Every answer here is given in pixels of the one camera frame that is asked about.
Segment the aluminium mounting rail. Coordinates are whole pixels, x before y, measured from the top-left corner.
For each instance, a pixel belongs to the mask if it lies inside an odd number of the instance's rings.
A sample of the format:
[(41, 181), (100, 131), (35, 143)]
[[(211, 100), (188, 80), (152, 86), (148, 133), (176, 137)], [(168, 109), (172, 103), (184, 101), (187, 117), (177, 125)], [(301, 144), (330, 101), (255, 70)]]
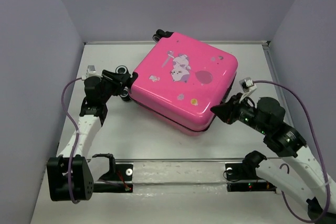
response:
[(135, 162), (240, 162), (244, 158), (129, 158), (116, 159), (117, 163)]

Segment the pink hard-shell suitcase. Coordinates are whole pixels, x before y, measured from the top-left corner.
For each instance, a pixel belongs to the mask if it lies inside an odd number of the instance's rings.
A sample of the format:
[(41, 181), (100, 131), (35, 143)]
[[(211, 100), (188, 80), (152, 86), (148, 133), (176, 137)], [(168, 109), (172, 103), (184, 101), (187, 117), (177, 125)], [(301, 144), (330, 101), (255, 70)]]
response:
[(224, 102), (234, 83), (235, 56), (186, 35), (158, 29), (151, 51), (135, 68), (122, 92), (180, 131), (199, 135), (215, 118), (211, 107)]

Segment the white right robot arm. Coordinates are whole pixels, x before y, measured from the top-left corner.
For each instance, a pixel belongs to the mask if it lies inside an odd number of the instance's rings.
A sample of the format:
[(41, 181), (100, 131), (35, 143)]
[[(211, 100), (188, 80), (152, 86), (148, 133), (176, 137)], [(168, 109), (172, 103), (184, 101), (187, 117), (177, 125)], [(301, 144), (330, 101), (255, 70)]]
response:
[(301, 181), (273, 165), (264, 154), (252, 151), (242, 160), (241, 171), (275, 185), (290, 196), (309, 216), (308, 223), (335, 223), (335, 181), (324, 176), (322, 163), (313, 156), (300, 133), (285, 123), (285, 110), (270, 97), (260, 98), (256, 106), (242, 93), (211, 111), (224, 123), (240, 121), (264, 136), (266, 146), (290, 166)]

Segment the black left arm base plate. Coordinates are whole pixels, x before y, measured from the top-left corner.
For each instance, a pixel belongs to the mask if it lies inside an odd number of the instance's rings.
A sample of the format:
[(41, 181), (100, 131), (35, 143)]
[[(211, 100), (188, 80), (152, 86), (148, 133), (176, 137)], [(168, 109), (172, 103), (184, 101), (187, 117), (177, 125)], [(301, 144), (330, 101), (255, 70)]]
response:
[(94, 184), (94, 193), (133, 193), (133, 164), (117, 163), (115, 172), (103, 174)]

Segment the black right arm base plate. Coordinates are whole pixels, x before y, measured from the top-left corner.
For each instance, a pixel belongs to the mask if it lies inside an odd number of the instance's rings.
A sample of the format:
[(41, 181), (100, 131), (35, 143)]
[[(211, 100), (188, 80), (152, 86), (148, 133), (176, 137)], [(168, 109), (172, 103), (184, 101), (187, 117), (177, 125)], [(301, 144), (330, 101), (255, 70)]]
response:
[(235, 192), (276, 192), (277, 187), (259, 178), (256, 172), (243, 163), (226, 163), (223, 178), (227, 181), (227, 191)]

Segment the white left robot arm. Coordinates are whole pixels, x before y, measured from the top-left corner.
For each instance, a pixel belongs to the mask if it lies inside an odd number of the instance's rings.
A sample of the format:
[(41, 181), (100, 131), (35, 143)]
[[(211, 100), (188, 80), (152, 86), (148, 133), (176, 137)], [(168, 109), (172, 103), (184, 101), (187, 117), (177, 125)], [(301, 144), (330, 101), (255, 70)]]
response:
[(75, 127), (66, 147), (56, 157), (51, 157), (46, 165), (50, 199), (71, 201), (77, 204), (89, 200), (94, 184), (100, 178), (111, 179), (115, 175), (117, 184), (124, 192), (130, 193), (127, 184), (117, 168), (113, 154), (95, 154), (89, 158), (89, 150), (97, 133), (103, 127), (108, 114), (107, 102), (114, 97), (129, 101), (128, 88), (131, 74), (126, 66), (118, 66), (114, 72), (103, 70), (97, 74), (94, 66), (80, 78), (84, 83), (85, 96), (81, 103), (79, 119), (75, 121), (64, 109), (66, 116)]

